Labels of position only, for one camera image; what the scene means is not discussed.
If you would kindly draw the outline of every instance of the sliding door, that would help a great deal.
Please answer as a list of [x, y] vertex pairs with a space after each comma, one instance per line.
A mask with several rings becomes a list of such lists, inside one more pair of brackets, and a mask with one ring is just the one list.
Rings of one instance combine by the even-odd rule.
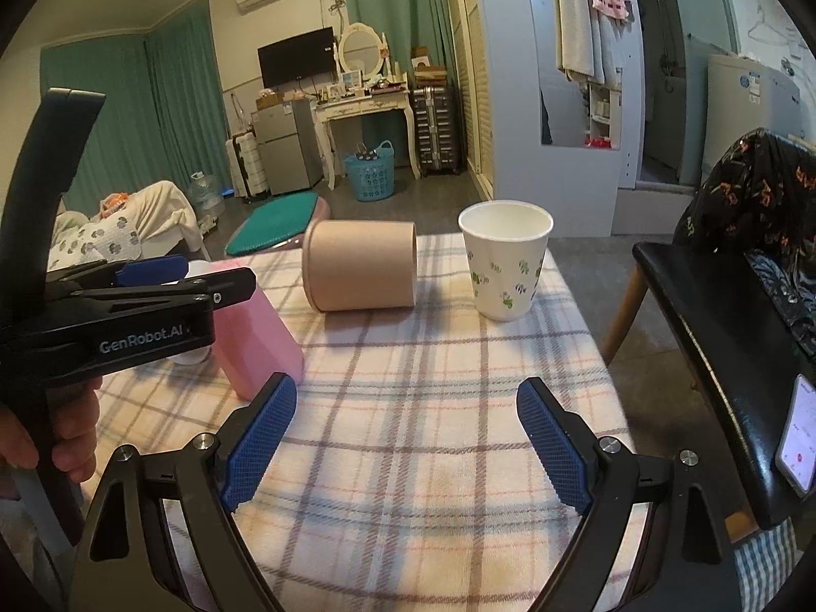
[[475, 175], [484, 193], [492, 197], [491, 95], [487, 73], [487, 49], [479, 2], [480, 0], [448, 0], [460, 97], [464, 111], [468, 169]]

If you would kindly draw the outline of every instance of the black chair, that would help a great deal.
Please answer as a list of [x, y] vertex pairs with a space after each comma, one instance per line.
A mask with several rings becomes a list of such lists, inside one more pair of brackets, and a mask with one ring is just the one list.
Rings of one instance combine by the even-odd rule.
[[[793, 145], [770, 138], [774, 150]], [[793, 175], [797, 167], [785, 172]], [[717, 168], [712, 172], [714, 187], [721, 179], [716, 172]], [[701, 193], [710, 188], [711, 179]], [[601, 355], [609, 365], [646, 290], [651, 290], [728, 441], [749, 505], [727, 521], [732, 540], [740, 540], [757, 526], [778, 525], [803, 504], [778, 472], [774, 456], [797, 375], [816, 381], [816, 366], [793, 338], [745, 256], [723, 245], [717, 252], [710, 248], [636, 244], [635, 270]]]

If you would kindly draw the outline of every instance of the oval mirror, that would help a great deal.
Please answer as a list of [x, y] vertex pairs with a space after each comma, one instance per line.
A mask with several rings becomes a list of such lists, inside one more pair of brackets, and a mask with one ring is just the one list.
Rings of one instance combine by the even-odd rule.
[[340, 39], [340, 65], [344, 71], [362, 71], [363, 81], [368, 81], [383, 67], [382, 46], [372, 28], [355, 22]]

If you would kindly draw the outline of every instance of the wooden chair leg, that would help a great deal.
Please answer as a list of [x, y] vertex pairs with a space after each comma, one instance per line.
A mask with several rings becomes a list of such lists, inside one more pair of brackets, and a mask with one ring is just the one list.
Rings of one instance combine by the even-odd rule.
[[626, 334], [629, 333], [631, 323], [635, 321], [635, 316], [638, 314], [638, 310], [640, 310], [647, 289], [646, 277], [643, 275], [641, 268], [635, 265], [629, 277], [626, 294], [623, 295], [623, 302], [621, 302], [620, 308], [618, 308], [618, 314], [615, 316], [615, 321], [612, 322], [612, 326], [606, 334], [604, 344], [601, 346], [601, 356], [606, 365], [612, 363], [621, 343], [623, 343], [623, 339], [625, 339]]
[[731, 542], [737, 543], [759, 531], [760, 528], [750, 509], [745, 509], [726, 517], [725, 529], [728, 531], [728, 538], [731, 539]]

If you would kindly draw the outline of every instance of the television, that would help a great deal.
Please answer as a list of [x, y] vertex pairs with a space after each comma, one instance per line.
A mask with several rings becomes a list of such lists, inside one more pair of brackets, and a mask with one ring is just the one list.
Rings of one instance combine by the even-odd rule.
[[334, 73], [334, 42], [334, 29], [323, 28], [258, 48], [264, 87], [275, 89], [319, 73]]

